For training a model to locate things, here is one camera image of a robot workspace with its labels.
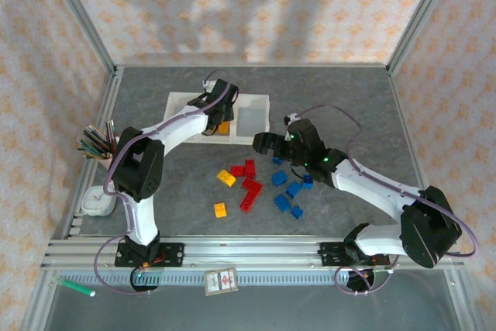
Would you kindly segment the small white clock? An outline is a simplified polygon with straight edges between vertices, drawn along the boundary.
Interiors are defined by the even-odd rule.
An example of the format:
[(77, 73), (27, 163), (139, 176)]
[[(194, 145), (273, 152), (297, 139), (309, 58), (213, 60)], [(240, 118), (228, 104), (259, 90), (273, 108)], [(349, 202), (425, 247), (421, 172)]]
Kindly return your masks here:
[(101, 185), (90, 187), (83, 196), (81, 210), (89, 216), (106, 216), (115, 208), (115, 198), (104, 193)]

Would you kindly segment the small printed card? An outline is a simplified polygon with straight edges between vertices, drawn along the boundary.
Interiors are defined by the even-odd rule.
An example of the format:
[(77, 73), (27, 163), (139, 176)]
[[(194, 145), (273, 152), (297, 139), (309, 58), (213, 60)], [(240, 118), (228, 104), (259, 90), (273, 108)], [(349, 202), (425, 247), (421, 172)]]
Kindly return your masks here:
[(234, 267), (206, 271), (204, 275), (205, 295), (220, 295), (238, 290), (237, 273)]

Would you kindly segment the green marker pen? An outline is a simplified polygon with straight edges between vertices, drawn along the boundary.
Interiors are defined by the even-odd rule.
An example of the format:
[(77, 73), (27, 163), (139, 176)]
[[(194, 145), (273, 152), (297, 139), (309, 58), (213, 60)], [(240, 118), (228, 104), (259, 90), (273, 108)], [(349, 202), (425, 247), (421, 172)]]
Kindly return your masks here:
[(57, 278), (56, 282), (60, 286), (69, 288), (70, 290), (76, 291), (91, 298), (95, 297), (96, 295), (96, 291), (93, 290), (92, 288), (89, 288), (86, 285), (79, 284), (74, 281), (67, 280), (65, 278)]

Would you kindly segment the aluminium rear frame bar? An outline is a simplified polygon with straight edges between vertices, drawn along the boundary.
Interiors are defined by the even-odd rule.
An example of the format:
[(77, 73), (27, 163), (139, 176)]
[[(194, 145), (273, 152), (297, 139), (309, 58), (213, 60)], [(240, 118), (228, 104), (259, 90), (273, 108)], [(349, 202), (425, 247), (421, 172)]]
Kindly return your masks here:
[(244, 63), (244, 64), (116, 64), (114, 69), (124, 69), (127, 67), (145, 67), (145, 68), (172, 68), (172, 67), (212, 67), (212, 68), (224, 68), (224, 67), (344, 67), (344, 68), (384, 68), (387, 69), (386, 64), (374, 63), (374, 62), (345, 62), (345, 63), (305, 63), (305, 64), (262, 64), (262, 63)]

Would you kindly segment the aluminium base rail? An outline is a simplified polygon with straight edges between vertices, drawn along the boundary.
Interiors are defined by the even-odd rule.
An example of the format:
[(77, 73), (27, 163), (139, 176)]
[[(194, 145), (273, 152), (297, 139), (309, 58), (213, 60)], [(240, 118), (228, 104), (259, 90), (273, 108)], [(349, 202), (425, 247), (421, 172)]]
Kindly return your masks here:
[[(117, 240), (103, 236), (71, 236), (51, 240), (41, 267), (45, 270), (84, 270), (114, 267)], [(183, 267), (214, 270), (234, 267), (240, 271), (324, 271), (317, 254), (322, 236), (172, 236), (165, 243), (183, 243)]]

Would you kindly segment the aluminium side frame rail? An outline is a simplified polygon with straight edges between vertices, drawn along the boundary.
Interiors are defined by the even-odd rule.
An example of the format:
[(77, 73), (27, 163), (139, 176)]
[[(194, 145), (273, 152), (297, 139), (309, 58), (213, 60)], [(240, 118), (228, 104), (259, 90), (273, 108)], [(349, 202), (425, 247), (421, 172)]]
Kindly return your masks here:
[[(115, 73), (109, 78), (96, 119), (90, 121), (90, 123), (100, 129), (102, 129), (105, 123), (112, 117), (123, 71), (124, 67), (118, 66)], [(60, 237), (62, 239), (67, 239), (70, 236), (79, 234), (84, 218), (84, 213), (81, 211), (84, 193), (94, 184), (101, 185), (103, 180), (103, 166), (96, 160), (83, 160), (81, 172), (69, 199), (67, 214), (61, 227)]]
[(412, 194), (417, 191), (421, 199), (420, 202), (414, 199), (413, 206), (405, 207), (403, 223), (408, 235), (415, 236), (417, 233), (422, 238), (434, 240), (434, 236), (446, 227), (446, 220), (441, 212), (433, 209), (426, 202), (432, 202), (432, 197), (438, 196), (439, 192), (428, 186), (421, 169), (412, 131), (408, 128), (406, 113), (400, 103), (399, 90), (389, 75), (387, 82), (394, 101), (394, 120), (398, 122), (398, 128), (401, 130), (400, 136), (393, 137), (394, 150), (387, 151), (387, 155), (391, 158), (388, 159), (387, 167), (394, 170), (394, 176), (398, 176), (399, 181), (407, 181), (407, 185), (413, 186)]

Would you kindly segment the aluminium frame post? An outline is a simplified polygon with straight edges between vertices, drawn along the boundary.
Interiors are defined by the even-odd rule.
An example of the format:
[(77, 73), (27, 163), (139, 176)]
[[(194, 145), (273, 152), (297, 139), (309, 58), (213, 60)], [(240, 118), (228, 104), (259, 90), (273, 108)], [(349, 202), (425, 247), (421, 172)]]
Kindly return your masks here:
[(105, 44), (103, 43), (95, 24), (92, 22), (90, 15), (84, 7), (82, 0), (65, 0), (65, 2), (73, 12), (74, 17), (83, 29), (84, 34), (88, 38), (105, 70), (109, 75), (113, 75), (116, 71), (116, 64), (105, 47)]
[(413, 48), (415, 41), (428, 21), (436, 3), (439, 0), (420, 0), (408, 25), (401, 35), (398, 45), (395, 47), (390, 60), (386, 65), (387, 74), (392, 77), (398, 72), (409, 50)]

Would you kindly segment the aluminium frame leg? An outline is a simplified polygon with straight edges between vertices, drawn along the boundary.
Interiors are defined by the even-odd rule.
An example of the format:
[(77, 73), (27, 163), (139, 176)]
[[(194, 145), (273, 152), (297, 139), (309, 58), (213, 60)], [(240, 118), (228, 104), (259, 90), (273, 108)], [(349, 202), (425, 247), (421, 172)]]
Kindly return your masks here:
[(40, 271), (20, 331), (44, 331), (57, 289), (58, 271)]
[(472, 281), (465, 267), (444, 270), (449, 296), (461, 331), (485, 331)]

